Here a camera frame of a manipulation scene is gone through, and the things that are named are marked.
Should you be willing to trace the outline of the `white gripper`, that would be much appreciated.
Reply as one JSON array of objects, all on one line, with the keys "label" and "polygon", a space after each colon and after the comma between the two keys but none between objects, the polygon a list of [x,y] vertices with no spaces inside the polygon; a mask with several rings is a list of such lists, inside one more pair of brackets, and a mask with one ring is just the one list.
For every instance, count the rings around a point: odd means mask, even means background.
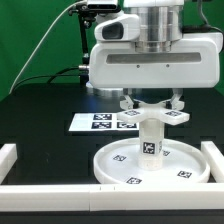
[{"label": "white gripper", "polygon": [[91,52],[89,81],[95,88],[124,88],[123,110],[139,107],[129,88],[173,88],[166,108],[182,110],[181,88],[211,88],[219,82],[222,45],[217,32],[186,34],[160,53],[138,53],[132,42],[100,42]]}]

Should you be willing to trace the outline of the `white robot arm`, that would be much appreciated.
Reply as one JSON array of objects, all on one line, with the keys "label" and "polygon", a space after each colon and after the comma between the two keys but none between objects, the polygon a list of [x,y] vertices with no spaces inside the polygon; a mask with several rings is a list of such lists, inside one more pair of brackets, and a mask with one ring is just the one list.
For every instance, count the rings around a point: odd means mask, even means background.
[{"label": "white robot arm", "polygon": [[180,110],[184,88],[210,88],[220,77],[224,36],[204,25],[182,29],[185,0],[124,0],[124,11],[98,18],[90,54],[95,88],[171,88]]}]

